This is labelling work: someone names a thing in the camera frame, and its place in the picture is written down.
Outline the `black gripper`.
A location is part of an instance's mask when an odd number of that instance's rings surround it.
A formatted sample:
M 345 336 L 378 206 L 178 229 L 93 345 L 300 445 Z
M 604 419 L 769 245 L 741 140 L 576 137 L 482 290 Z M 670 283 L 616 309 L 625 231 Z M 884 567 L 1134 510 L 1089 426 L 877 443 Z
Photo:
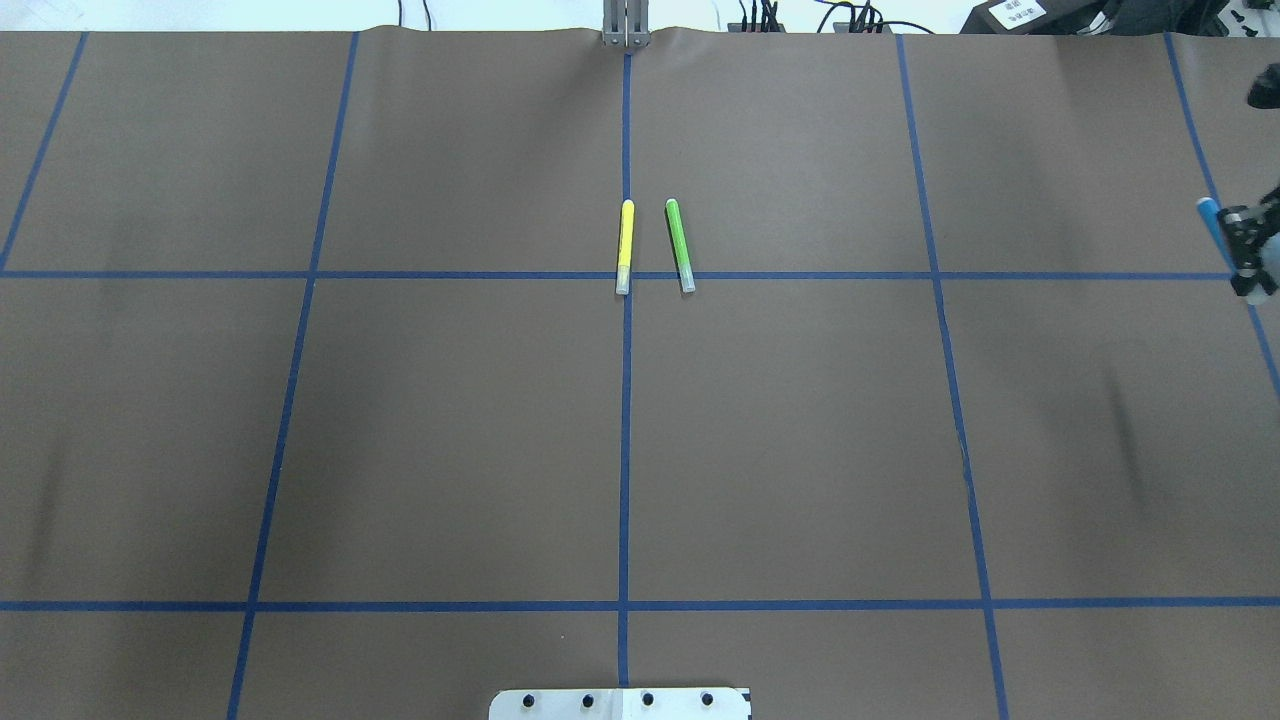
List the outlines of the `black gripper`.
M 1230 284 L 1236 297 L 1271 299 L 1276 275 L 1267 269 L 1265 250 L 1279 232 L 1279 187 L 1254 205 L 1219 209 L 1219 229 L 1231 259 Z

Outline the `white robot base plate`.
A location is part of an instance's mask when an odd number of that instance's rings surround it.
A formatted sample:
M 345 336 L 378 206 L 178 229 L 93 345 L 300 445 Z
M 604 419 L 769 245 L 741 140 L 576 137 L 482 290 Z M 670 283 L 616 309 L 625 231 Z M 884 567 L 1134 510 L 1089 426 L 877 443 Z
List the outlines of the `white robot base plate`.
M 509 689 L 489 719 L 751 719 L 750 691 L 732 687 Z

